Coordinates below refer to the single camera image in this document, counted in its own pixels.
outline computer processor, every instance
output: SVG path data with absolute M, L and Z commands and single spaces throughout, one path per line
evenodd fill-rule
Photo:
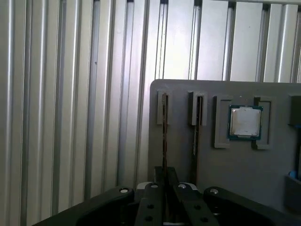
M 229 106 L 228 138 L 259 140 L 261 138 L 261 106 Z

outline corrugated metal wall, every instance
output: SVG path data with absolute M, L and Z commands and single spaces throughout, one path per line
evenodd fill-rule
M 301 82 L 301 1 L 266 2 L 2 0 L 0 225 L 147 181 L 154 79 Z

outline metal bolt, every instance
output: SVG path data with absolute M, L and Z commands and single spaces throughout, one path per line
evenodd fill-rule
M 120 190 L 121 193 L 127 193 L 128 190 L 126 188 Z
M 179 184 L 178 187 L 179 188 L 186 188 L 186 185 L 185 184 Z
M 210 190 L 210 192 L 213 193 L 213 194 L 218 194 L 218 190 L 215 189 L 215 188 L 212 188 L 212 189 Z

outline aluminum wall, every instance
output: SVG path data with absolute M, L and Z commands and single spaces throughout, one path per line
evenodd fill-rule
M 0 225 L 147 181 L 154 79 L 301 82 L 301 1 L 250 2 L 0 1 Z

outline blue object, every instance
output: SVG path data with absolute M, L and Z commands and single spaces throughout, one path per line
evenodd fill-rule
M 288 175 L 289 175 L 290 177 L 292 177 L 292 178 L 297 179 L 297 172 L 296 172 L 296 171 L 291 171 L 291 172 L 288 173 Z

